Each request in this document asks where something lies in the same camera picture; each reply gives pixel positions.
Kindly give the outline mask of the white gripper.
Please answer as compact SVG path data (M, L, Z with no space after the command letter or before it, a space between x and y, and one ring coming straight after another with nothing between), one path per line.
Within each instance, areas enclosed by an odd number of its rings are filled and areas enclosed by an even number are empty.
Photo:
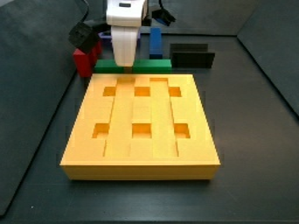
M146 14L147 0L107 0L107 24L111 26L115 62L120 67L134 65Z

